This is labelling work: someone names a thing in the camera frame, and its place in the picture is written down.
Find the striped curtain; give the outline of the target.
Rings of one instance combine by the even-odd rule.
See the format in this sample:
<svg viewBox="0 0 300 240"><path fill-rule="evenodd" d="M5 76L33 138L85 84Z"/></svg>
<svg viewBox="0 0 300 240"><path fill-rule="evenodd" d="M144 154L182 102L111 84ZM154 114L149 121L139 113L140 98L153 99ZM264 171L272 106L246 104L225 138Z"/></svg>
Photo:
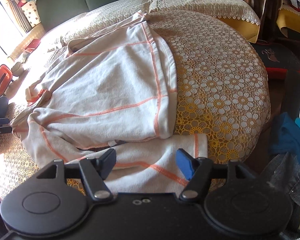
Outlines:
<svg viewBox="0 0 300 240"><path fill-rule="evenodd" d="M23 11L18 7L17 2L15 0L5 1L19 28L22 29L24 33L28 33L32 29L32 27Z"/></svg>

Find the floral lace table cover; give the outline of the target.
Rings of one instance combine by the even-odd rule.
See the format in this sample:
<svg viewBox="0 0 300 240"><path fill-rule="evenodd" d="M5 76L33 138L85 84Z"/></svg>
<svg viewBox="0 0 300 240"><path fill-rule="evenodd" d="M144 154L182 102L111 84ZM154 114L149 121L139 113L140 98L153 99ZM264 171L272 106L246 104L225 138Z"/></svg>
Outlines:
<svg viewBox="0 0 300 240"><path fill-rule="evenodd" d="M215 163L245 160L270 117L266 69L250 43L235 29L193 11L147 14L150 28L170 48L177 70L177 114L173 134L206 135ZM36 61L31 89L67 47L50 61ZM0 198L39 167L13 132L0 143Z"/></svg>

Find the cream quilted sofa cover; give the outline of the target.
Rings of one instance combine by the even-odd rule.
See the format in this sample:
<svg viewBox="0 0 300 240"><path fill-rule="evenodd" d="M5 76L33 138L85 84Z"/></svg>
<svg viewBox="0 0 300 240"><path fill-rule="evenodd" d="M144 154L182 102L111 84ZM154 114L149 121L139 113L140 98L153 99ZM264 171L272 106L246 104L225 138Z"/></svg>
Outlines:
<svg viewBox="0 0 300 240"><path fill-rule="evenodd" d="M117 23L141 10L147 13L188 10L217 18L237 30L249 42L258 38L260 19L243 0L119 0L89 12L83 12L64 23L45 31L41 22L8 54L14 62L35 38L42 41L47 52L65 46L70 40L86 37L93 32Z"/></svg>

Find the cream patterned cushion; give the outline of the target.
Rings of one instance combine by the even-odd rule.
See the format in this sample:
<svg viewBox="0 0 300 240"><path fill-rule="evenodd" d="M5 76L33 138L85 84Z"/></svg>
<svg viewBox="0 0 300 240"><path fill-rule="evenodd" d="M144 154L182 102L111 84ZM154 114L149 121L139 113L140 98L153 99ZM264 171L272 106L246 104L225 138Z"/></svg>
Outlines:
<svg viewBox="0 0 300 240"><path fill-rule="evenodd" d="M32 1L25 3L21 7L21 9L22 9L24 15L26 16L31 27L34 28L36 25L38 25L41 22L40 16L38 13L38 9L37 9L37 5L36 5L36 0L32 0Z"/></svg>

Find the blue clothes pile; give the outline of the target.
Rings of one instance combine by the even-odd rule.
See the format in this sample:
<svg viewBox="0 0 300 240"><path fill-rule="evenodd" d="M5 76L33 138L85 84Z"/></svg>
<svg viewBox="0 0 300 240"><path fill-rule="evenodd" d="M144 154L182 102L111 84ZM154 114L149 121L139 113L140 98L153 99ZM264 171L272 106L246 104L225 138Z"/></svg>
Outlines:
<svg viewBox="0 0 300 240"><path fill-rule="evenodd" d="M292 119L287 112L277 116L270 131L269 154L291 153L300 164L300 117Z"/></svg>

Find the white garment orange stitching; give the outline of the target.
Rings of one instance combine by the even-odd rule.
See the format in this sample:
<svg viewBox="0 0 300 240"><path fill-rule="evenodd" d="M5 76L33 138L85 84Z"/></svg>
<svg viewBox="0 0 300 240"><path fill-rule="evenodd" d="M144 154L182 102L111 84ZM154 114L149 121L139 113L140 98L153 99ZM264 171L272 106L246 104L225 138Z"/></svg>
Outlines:
<svg viewBox="0 0 300 240"><path fill-rule="evenodd" d="M32 85L32 104L12 121L34 162L76 164L116 151L114 192L180 194L188 180L175 153L207 156L206 135L173 134L177 70L165 40L138 11L72 40Z"/></svg>

